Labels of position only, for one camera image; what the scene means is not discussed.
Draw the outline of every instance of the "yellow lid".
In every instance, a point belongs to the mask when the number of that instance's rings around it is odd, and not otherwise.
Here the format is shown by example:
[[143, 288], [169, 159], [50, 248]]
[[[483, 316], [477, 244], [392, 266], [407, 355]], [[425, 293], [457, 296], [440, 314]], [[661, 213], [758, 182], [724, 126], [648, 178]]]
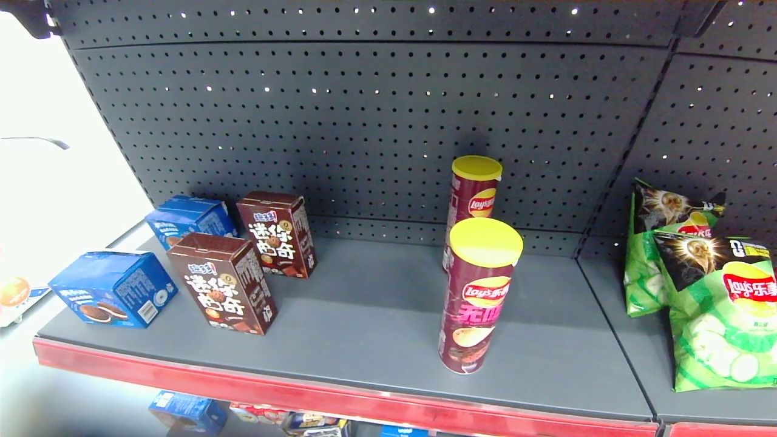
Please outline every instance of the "yellow lid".
[[493, 180], [502, 176], [502, 164], [485, 156], [469, 155], [453, 160], [453, 173], [469, 180]]
[[453, 225], [451, 249], [479, 267], [513, 265], [524, 251], [524, 240], [507, 223], [485, 217], [466, 218]]

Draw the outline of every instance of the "cylindrical can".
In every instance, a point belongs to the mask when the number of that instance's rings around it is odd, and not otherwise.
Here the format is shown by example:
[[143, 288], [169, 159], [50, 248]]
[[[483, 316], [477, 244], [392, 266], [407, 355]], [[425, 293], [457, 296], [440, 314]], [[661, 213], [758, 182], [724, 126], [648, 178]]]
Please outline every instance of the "cylindrical can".
[[493, 218], [467, 218], [451, 229], [451, 269], [438, 352], [445, 367], [474, 373], [483, 365], [524, 241]]
[[451, 203], [448, 206], [448, 227], [445, 230], [442, 268], [451, 267], [451, 244], [448, 235], [456, 223], [471, 217], [490, 217], [497, 182], [502, 179], [502, 164], [485, 156], [462, 156], [453, 161]]

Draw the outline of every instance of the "product on lower shelf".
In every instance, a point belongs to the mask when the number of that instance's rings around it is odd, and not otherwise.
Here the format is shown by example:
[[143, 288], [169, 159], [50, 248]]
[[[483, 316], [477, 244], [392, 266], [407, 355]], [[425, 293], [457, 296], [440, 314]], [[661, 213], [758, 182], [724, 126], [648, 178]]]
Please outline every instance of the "product on lower shelf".
[[227, 413], [215, 400], [162, 390], [148, 410], [173, 429], [217, 435], [227, 421]]
[[725, 202], [725, 193], [710, 201], [694, 201], [635, 180], [623, 275], [626, 312], [631, 317], [654, 313], [667, 305], [653, 231], [710, 237], [711, 228], [726, 209]]
[[250, 241], [193, 232], [167, 255], [212, 327], [262, 335], [270, 328], [278, 310]]
[[497, 182], [502, 179], [502, 164], [485, 156], [461, 156], [453, 161], [451, 202], [448, 205], [448, 225], [445, 229], [442, 267], [451, 267], [451, 245], [448, 235], [456, 223], [471, 217], [490, 217]]
[[451, 229], [451, 270], [438, 353], [461, 374], [483, 365], [524, 242], [508, 224], [467, 218]]
[[178, 194], [159, 205], [145, 219], [165, 250], [175, 246], [190, 232], [237, 236], [227, 206], [213, 199]]
[[229, 409], [242, 421], [251, 423], [261, 422], [268, 425], [282, 425], [284, 419], [289, 414], [286, 410], [278, 410], [264, 405], [241, 404], [239, 402], [230, 403]]
[[769, 250], [741, 237], [653, 237], [669, 289], [674, 390], [774, 387], [777, 282]]
[[49, 282], [86, 323], [147, 327], [178, 292], [151, 253], [87, 252]]
[[291, 437], [350, 437], [350, 421], [313, 413], [289, 413], [281, 428]]
[[252, 191], [237, 206], [265, 271], [310, 276], [317, 260], [302, 196]]
[[426, 429], [406, 428], [402, 426], [383, 425], [381, 437], [427, 437]]

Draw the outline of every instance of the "chip packaging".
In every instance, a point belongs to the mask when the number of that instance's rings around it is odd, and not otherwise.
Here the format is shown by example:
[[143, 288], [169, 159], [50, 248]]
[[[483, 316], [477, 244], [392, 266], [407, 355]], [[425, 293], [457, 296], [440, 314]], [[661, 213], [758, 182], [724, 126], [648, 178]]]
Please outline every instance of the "chip packaging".
[[669, 289], [674, 390], [777, 386], [777, 282], [769, 250], [740, 237], [653, 238]]
[[653, 231], [710, 237], [726, 208], [725, 201], [725, 193], [710, 201], [693, 201], [635, 180], [623, 275], [626, 312], [631, 317], [654, 313], [667, 305]]

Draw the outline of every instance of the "barcode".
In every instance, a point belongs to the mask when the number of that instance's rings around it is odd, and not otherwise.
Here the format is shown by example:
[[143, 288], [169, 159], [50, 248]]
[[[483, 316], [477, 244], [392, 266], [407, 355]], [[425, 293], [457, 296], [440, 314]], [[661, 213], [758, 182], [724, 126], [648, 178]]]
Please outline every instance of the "barcode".
[[154, 317], [156, 317], [157, 313], [158, 310], [156, 309], [156, 306], [154, 306], [150, 300], [146, 301], [146, 303], [144, 303], [143, 306], [141, 306], [141, 308], [138, 310], [138, 314], [143, 317], [143, 320], [146, 323], [151, 323], [151, 321], [154, 320]]

